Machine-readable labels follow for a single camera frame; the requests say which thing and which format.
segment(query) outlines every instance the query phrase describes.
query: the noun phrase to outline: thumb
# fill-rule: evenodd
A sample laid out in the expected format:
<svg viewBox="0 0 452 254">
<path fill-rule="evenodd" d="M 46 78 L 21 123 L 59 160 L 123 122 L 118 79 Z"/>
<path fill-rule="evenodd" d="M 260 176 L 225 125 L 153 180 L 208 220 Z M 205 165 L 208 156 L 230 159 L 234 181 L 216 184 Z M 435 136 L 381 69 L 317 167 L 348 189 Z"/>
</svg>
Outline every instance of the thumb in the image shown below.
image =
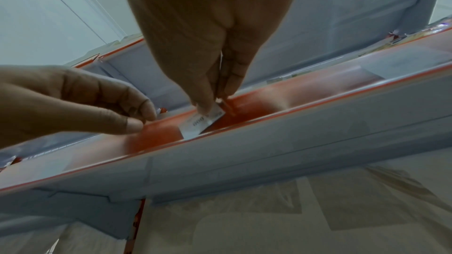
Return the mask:
<svg viewBox="0 0 452 254">
<path fill-rule="evenodd" d="M 215 102 L 212 85 L 206 75 L 200 79 L 184 81 L 179 84 L 187 93 L 191 102 L 196 105 L 196 109 L 200 114 L 207 114 L 212 109 Z"/>
<path fill-rule="evenodd" d="M 58 131 L 79 131 L 105 134 L 132 134 L 143 129 L 143 123 L 135 118 L 120 115 L 112 110 L 72 103 L 55 98 L 44 116 Z"/>
</svg>

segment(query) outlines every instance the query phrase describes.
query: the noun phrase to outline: white paper tag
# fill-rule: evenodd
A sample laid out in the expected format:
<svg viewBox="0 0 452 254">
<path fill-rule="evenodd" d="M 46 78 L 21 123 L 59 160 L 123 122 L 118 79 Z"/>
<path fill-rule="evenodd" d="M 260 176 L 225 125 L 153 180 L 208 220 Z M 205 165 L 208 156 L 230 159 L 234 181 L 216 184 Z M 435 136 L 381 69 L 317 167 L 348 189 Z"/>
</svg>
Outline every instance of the white paper tag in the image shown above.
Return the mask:
<svg viewBox="0 0 452 254">
<path fill-rule="evenodd" d="M 184 139 L 192 139 L 201 134 L 207 127 L 225 114 L 218 104 L 215 104 L 207 115 L 195 114 L 179 125 Z"/>
<path fill-rule="evenodd" d="M 369 56 L 362 67 L 384 79 L 393 79 L 433 68 L 452 60 L 452 53 L 423 46 L 388 50 L 384 58 Z"/>
</svg>

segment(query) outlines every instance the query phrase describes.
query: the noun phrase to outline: sticker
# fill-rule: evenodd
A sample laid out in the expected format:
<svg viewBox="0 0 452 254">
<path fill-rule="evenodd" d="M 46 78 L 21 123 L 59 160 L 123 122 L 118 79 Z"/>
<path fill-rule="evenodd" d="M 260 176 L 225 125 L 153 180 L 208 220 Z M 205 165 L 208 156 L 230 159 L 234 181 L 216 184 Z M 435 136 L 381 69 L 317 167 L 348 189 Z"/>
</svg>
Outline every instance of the sticker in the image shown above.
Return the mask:
<svg viewBox="0 0 452 254">
<path fill-rule="evenodd" d="M 195 114 L 179 125 L 184 139 L 193 139 L 225 114 L 218 104 L 215 104 L 207 115 Z"/>
<path fill-rule="evenodd" d="M 383 57 L 374 54 L 363 58 L 362 67 L 384 79 L 394 79 L 452 61 L 452 53 L 423 46 L 387 51 Z"/>
</svg>

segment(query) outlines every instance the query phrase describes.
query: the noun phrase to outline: hand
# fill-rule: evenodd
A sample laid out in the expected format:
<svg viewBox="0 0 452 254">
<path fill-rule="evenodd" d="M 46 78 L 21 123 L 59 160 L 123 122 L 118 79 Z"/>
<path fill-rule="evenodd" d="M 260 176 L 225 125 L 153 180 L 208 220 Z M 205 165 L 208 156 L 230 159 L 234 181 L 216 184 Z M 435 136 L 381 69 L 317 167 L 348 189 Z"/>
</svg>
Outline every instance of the hand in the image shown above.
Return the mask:
<svg viewBox="0 0 452 254">
<path fill-rule="evenodd" d="M 131 85 L 65 67 L 0 67 L 0 149 L 60 131 L 139 132 L 156 118 Z"/>
<path fill-rule="evenodd" d="M 201 113 L 237 91 L 291 2 L 129 0 L 158 65 Z"/>
</svg>

